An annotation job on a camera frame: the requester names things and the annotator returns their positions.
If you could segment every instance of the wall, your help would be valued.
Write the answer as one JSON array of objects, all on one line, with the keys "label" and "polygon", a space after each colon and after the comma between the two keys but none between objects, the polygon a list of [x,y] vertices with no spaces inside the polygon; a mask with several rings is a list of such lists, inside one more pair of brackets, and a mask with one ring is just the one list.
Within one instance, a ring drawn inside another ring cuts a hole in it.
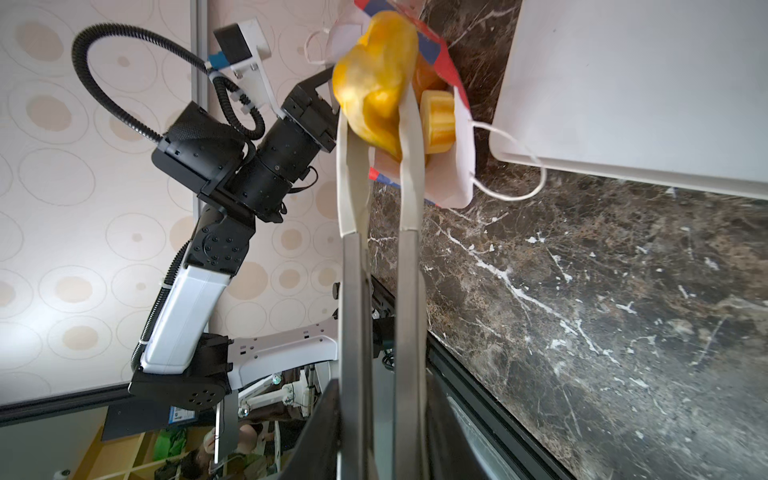
[{"label": "wall", "polygon": [[[131,377],[128,360],[161,278],[190,236],[192,194],[150,161],[152,143],[81,86],[74,35],[98,22],[140,25],[189,46],[188,0],[3,2],[0,8],[0,404]],[[319,70],[306,36],[330,26],[337,0],[211,1],[211,26],[256,16],[273,51],[279,101]],[[321,58],[325,35],[310,44]],[[153,45],[99,41],[102,88],[156,131],[190,100],[190,67]],[[274,114],[262,108],[267,127]],[[335,161],[286,199],[285,223],[257,222],[246,261],[211,331],[264,336],[327,318],[340,278]]]},{"label": "wall", "polygon": [[85,410],[0,429],[0,480],[50,480],[74,470],[104,424],[107,409]]}]

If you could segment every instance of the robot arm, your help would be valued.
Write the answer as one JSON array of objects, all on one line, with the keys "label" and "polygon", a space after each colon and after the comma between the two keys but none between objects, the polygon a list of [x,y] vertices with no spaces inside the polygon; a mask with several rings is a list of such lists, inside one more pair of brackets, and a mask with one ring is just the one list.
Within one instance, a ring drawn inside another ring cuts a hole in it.
[{"label": "robot arm", "polygon": [[[227,379],[227,372],[233,369],[228,361],[232,341],[203,334],[204,326],[243,263],[256,232],[256,218],[283,221],[283,198],[306,188],[293,184],[313,170],[310,163],[321,149],[330,152],[336,146],[338,122],[338,114],[316,91],[330,80],[331,69],[300,82],[278,106],[263,69],[263,59],[271,52],[258,21],[229,25],[214,34],[222,52],[208,62],[166,38],[130,25],[93,25],[78,34],[72,45],[74,69],[85,88],[113,115],[153,141],[157,145],[152,154],[154,165],[206,204],[190,242],[174,259],[131,360],[132,392],[189,409],[208,408],[233,387],[243,386],[242,378],[233,386]],[[194,102],[164,134],[132,117],[101,90],[90,72],[88,49],[107,36],[149,41],[205,72],[229,125]],[[220,73],[225,68],[232,69],[240,85]],[[253,117],[253,130],[237,120],[228,93]],[[265,103],[278,119],[255,147],[251,140],[264,135],[258,107]],[[198,398],[202,394],[204,401]]]}]

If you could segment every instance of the dark marble surface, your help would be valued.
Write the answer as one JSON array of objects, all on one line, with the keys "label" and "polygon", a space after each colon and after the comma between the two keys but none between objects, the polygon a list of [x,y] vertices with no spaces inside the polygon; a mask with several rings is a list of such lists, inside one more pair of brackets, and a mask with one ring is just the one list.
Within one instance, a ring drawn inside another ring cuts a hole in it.
[{"label": "dark marble surface", "polygon": [[[428,3],[491,121],[519,1]],[[488,161],[496,190],[538,171]],[[768,204],[552,172],[538,196],[425,209],[430,329],[579,479],[768,478]],[[375,184],[395,291],[399,191]]]}]

